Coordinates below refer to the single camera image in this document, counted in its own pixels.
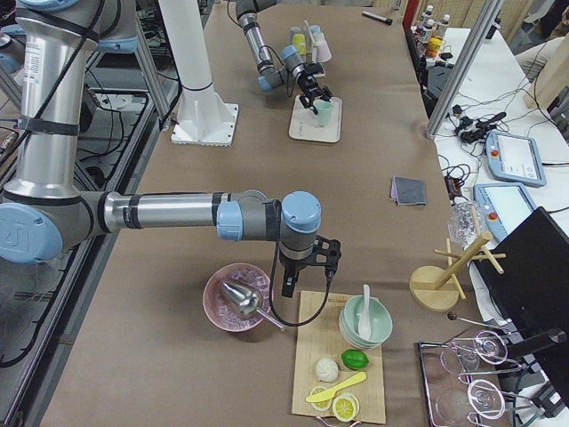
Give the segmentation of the green cup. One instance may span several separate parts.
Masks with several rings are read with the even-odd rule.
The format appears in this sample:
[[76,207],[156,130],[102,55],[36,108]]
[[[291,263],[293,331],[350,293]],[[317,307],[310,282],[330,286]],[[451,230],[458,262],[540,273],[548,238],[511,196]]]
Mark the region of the green cup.
[[333,103],[331,101],[315,100],[314,106],[317,110],[315,113],[317,124],[320,127],[329,125],[333,114]]

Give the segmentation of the cream rabbit serving tray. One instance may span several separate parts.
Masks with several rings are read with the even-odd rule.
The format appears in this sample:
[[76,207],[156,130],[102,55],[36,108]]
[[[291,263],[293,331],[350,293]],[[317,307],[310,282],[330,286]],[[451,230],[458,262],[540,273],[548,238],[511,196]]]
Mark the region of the cream rabbit serving tray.
[[321,126],[317,122],[317,116],[311,110],[305,109],[300,96],[296,95],[289,125],[289,136],[299,141],[338,142],[341,138],[342,100],[332,97],[331,102],[333,111],[330,122]]

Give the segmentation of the pink cup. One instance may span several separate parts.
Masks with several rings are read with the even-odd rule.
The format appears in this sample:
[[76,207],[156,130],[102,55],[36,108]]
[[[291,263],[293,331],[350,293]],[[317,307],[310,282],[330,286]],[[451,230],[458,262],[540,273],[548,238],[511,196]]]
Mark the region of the pink cup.
[[312,59],[314,62],[325,63],[331,58],[332,53],[326,41],[319,44],[313,43]]

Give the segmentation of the steel scoop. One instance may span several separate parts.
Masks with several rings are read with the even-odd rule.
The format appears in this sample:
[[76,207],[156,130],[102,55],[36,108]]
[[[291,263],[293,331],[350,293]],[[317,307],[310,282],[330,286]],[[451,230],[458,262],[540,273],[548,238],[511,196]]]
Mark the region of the steel scoop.
[[285,326],[281,322],[272,318],[262,308],[264,299],[258,289],[235,280],[225,279],[220,285],[220,295],[241,319],[246,320],[259,315],[280,331],[285,330]]

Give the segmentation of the white ceramic spoon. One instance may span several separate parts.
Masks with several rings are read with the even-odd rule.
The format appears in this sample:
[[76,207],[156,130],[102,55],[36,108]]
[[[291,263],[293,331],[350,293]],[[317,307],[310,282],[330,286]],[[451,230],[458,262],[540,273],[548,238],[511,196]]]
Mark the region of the white ceramic spoon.
[[372,335],[370,323],[370,287],[368,284],[363,284],[363,305],[360,318],[358,320],[358,334],[366,341],[369,341]]

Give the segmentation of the steel tube black cap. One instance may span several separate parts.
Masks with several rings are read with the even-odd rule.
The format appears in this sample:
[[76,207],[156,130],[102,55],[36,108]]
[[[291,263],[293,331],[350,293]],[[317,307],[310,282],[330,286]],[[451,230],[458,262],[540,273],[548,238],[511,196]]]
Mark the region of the steel tube black cap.
[[385,25],[390,26],[393,23],[393,20],[388,17],[381,16],[377,13],[369,12],[369,11],[362,11],[362,15],[366,18],[381,22]]

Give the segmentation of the yellow plastic knife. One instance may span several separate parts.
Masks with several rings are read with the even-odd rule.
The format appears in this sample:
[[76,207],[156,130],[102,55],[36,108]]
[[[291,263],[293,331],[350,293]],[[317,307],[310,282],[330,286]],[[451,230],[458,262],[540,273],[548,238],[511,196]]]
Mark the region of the yellow plastic knife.
[[353,385],[359,384],[364,382],[367,379],[367,374],[366,372],[357,372],[355,374],[353,374],[352,376],[350,376],[348,379],[335,384],[334,386],[324,390],[324,391],[320,391],[316,394],[311,394],[309,396],[307,396],[305,398],[305,401],[307,403],[319,403],[319,402],[323,402],[323,401],[327,401],[327,400],[331,400],[334,398],[334,396],[336,395],[336,393],[338,391],[347,389],[348,387],[351,387]]

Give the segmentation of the folded grey cloth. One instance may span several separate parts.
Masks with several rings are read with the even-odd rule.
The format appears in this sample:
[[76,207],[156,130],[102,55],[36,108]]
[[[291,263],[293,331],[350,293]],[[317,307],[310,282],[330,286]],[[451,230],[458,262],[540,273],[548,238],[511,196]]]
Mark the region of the folded grey cloth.
[[426,185],[422,180],[394,176],[391,180],[390,198],[398,205],[426,205]]

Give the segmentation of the wooden mug tree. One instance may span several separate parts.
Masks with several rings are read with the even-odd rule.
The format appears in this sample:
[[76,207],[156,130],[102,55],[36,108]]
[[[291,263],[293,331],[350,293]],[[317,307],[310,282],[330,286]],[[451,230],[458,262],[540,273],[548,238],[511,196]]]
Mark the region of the wooden mug tree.
[[437,266],[423,266],[415,270],[410,276],[409,288],[412,297],[424,308],[433,311],[448,311],[466,295],[457,278],[460,271],[471,261],[489,261],[499,274],[504,269],[499,263],[500,259],[507,257],[504,253],[493,254],[487,244],[493,239],[488,230],[481,232],[472,243],[461,246],[446,240],[446,250],[435,250],[436,254],[447,259],[447,267],[443,270]]

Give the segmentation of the clear textured glass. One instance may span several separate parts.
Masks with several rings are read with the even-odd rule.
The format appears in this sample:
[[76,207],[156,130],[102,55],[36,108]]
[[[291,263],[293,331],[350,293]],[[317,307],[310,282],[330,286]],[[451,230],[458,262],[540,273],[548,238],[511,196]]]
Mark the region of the clear textured glass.
[[467,246],[484,231],[488,231],[484,212],[476,201],[462,202],[453,206],[448,222],[452,242]]

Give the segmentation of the blue teach pendant far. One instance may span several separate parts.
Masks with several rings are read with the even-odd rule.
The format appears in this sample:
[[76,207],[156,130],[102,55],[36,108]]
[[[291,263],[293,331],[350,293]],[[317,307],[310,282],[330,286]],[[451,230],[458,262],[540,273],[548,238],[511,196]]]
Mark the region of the blue teach pendant far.
[[520,182],[535,188],[546,185],[535,139],[492,130],[486,138],[485,153],[494,179]]

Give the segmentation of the blue teach pendant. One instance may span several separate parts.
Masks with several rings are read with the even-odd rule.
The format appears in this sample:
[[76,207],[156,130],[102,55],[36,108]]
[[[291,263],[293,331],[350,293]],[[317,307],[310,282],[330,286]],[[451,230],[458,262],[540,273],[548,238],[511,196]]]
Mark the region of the blue teach pendant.
[[535,188],[546,185],[535,139],[492,130],[486,138],[485,153],[494,179],[520,182]]
[[501,242],[537,208],[521,183],[476,184],[473,191],[485,223],[497,242]]

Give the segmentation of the blue teach pendant near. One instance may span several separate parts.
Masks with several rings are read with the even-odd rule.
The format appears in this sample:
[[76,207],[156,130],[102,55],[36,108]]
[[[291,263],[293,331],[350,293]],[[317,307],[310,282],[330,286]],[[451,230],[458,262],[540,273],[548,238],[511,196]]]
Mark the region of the blue teach pendant near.
[[497,242],[501,242],[537,208],[521,183],[476,184],[473,191],[485,223]]

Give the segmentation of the black monitor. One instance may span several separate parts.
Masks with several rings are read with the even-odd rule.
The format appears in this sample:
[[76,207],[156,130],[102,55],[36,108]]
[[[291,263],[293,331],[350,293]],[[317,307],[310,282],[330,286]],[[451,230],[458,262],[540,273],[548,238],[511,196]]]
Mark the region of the black monitor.
[[568,331],[568,236],[539,207],[494,249],[506,257],[500,274],[489,261],[475,263],[504,318],[524,334]]

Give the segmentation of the aluminium frame post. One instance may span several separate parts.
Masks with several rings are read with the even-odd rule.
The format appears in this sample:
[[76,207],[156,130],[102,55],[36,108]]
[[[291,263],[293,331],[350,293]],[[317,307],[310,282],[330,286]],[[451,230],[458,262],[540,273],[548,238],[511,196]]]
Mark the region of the aluminium frame post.
[[470,29],[468,37],[461,49],[461,53],[455,63],[452,72],[446,82],[445,88],[439,97],[437,105],[425,128],[425,136],[433,140],[445,116],[449,113],[452,103],[461,88],[461,85],[477,56],[480,45],[485,40],[485,36],[498,16],[503,0],[486,0],[482,6],[474,26]]

